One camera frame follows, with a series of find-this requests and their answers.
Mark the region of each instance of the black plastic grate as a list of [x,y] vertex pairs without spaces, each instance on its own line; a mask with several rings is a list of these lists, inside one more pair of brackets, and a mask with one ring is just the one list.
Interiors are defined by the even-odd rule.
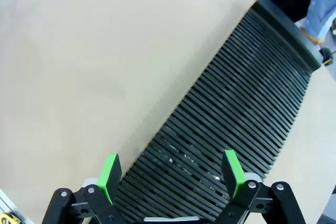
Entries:
[[270,170],[298,113],[311,70],[252,10],[120,183],[116,205],[144,217],[214,220],[228,203],[225,149],[244,171]]

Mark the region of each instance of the screw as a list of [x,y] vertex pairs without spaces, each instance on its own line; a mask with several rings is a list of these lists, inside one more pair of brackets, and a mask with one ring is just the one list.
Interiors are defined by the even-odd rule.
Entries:
[[278,190],[283,190],[283,188],[284,188],[284,187],[283,187],[282,184],[278,184],[278,185],[277,185],[277,189],[278,189]]
[[248,187],[249,188],[256,188],[256,183],[250,182],[250,183],[248,183]]

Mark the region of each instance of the black slat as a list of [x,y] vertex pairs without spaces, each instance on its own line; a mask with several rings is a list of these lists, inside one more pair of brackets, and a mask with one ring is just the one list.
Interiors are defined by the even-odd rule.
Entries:
[[271,29],[249,11],[123,177],[115,205],[127,222],[214,220],[229,200],[221,176],[226,149],[244,171],[265,178],[311,75]]

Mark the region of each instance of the beige table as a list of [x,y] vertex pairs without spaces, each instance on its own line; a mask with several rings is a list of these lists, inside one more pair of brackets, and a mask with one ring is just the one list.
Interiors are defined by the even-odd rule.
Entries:
[[[0,0],[0,188],[40,223],[53,191],[77,190],[108,153],[127,170],[254,1]],[[322,78],[324,68],[267,178],[293,184],[308,223],[336,182],[320,177],[334,167],[334,146],[324,149],[334,129],[323,124],[335,114],[324,112],[334,83]],[[323,143],[319,163],[300,144],[308,123],[310,142]],[[308,171],[320,178],[313,187],[301,183]]]

